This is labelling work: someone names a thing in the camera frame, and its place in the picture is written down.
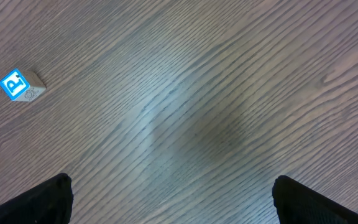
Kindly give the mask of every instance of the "wooden table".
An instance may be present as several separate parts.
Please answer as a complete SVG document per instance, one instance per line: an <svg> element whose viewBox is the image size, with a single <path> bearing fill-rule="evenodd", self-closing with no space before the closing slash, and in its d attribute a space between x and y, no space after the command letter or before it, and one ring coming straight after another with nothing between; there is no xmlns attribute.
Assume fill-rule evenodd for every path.
<svg viewBox="0 0 358 224"><path fill-rule="evenodd" d="M358 1L0 0L0 204L59 172L72 223L278 223L286 174L358 212Z"/></svg>

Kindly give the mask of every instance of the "blue square border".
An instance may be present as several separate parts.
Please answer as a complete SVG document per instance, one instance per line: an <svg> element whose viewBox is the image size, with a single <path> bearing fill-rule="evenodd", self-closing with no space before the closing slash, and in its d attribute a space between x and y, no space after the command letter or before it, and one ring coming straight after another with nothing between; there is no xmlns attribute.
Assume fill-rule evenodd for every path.
<svg viewBox="0 0 358 224"><path fill-rule="evenodd" d="M5 81L5 79L7 79L8 77L10 77L13 73L17 72L17 74L22 78L24 84L25 84L25 88L22 89L20 92L18 92L16 94L16 96L12 96L11 92L6 88L6 86L3 84L3 82ZM6 94L10 97L11 100L16 100L21 94L23 94L29 87L30 84L27 82L27 80L23 77L22 73L19 71L19 69L15 68L13 71L9 72L9 74L7 74L5 76L5 78L3 78L0 81L0 86L2 87L2 89L6 92Z"/></svg>

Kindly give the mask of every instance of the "small wooden cube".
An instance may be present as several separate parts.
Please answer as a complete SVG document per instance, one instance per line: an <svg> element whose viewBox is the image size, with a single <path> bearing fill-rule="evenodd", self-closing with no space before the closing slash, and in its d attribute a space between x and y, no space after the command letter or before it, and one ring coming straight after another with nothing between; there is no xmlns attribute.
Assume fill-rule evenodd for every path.
<svg viewBox="0 0 358 224"><path fill-rule="evenodd" d="M12 101L33 101L46 88L34 72L14 69L0 81L2 89Z"/></svg>

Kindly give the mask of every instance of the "blue and white cube face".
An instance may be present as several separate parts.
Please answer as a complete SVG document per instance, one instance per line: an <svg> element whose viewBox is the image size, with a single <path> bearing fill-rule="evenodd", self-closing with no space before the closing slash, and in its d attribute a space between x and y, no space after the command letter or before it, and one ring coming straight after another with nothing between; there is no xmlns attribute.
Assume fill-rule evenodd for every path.
<svg viewBox="0 0 358 224"><path fill-rule="evenodd" d="M11 71L0 81L0 84L11 100L16 100L17 97L30 88L29 83L18 69Z"/></svg>

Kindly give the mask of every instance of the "blue letter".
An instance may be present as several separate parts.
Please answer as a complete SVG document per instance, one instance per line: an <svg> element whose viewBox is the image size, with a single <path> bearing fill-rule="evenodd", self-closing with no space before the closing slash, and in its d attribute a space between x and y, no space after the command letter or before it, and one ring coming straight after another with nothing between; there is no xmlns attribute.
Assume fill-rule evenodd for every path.
<svg viewBox="0 0 358 224"><path fill-rule="evenodd" d="M12 80L9 80L7 83L7 88L9 89L9 91L11 93L13 93L13 91L15 91L15 89L19 86L19 85L23 85L23 82L21 79L19 79L19 81L17 83L15 83L14 81Z"/></svg>

